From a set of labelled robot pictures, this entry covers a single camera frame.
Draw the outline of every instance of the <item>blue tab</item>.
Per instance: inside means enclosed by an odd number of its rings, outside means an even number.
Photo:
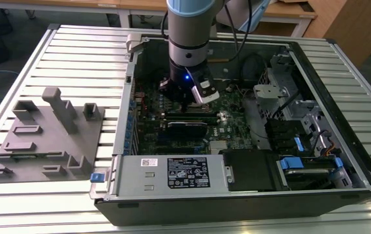
[[[104,177],[105,174],[103,173],[92,173],[92,176],[89,177],[89,181],[92,183],[104,183]]]
[[[287,161],[286,161],[284,159],[280,160],[280,166],[282,166],[282,169],[283,169],[283,170],[286,170],[286,169],[290,168],[288,163],[287,163]]]
[[[343,161],[342,161],[342,159],[339,157],[335,158],[335,164],[336,164],[338,168],[344,166]]]
[[[304,148],[303,148],[303,145],[302,145],[302,142],[300,142],[299,137],[295,137],[295,142],[296,142],[299,151],[303,152],[303,151],[304,151]]]
[[[300,157],[286,157],[280,160],[280,166],[283,170],[303,168]]]

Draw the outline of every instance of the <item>green circuit board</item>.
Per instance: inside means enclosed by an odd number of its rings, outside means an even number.
[[[188,111],[181,113],[180,104],[171,102],[155,87],[140,86],[136,90],[136,102],[140,106],[139,154],[211,154],[209,142],[220,140],[227,142],[229,149],[251,149],[254,145],[246,123],[241,98],[243,95],[237,91],[224,92],[217,100],[203,106],[189,105]],[[199,140],[161,140],[164,125],[168,122],[179,121],[208,123],[205,137]]]

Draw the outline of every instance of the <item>warning label sticker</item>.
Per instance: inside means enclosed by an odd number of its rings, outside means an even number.
[[[168,187],[171,189],[209,188],[205,157],[168,158]]]

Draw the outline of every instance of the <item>aluminum extrusion table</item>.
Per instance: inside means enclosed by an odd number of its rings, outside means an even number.
[[[105,107],[96,168],[111,165],[112,144],[124,86],[129,33],[157,30],[61,25],[48,29],[19,78],[0,104],[0,144],[12,126],[17,100],[44,104],[45,86],[57,86],[73,105],[95,102]],[[251,36],[251,39],[296,41],[338,102],[371,155],[371,87],[336,44],[323,39]],[[173,226],[115,227],[89,199],[89,181],[0,184],[0,233],[371,233],[371,202],[350,205],[320,217]],[[105,192],[107,184],[97,184]]]

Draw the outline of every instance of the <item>metal bracket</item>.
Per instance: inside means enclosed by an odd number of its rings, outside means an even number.
[[[235,176],[232,174],[232,167],[225,166],[224,167],[225,170],[225,179],[227,179],[227,183],[231,184],[235,182]]]
[[[141,34],[139,33],[131,33],[127,35],[127,41],[125,41],[125,47],[127,47],[127,52],[133,53],[141,48],[141,43],[143,43],[143,38]]]
[[[316,104],[316,102],[314,100],[294,101],[291,108],[290,108],[291,112],[292,112],[292,117],[302,118],[311,112],[311,110],[315,108],[315,106],[318,106],[318,108],[319,108],[319,105]]]
[[[270,110],[275,109],[279,105],[279,98],[286,96],[279,90],[279,87],[271,84],[255,85],[254,91],[260,106]]]

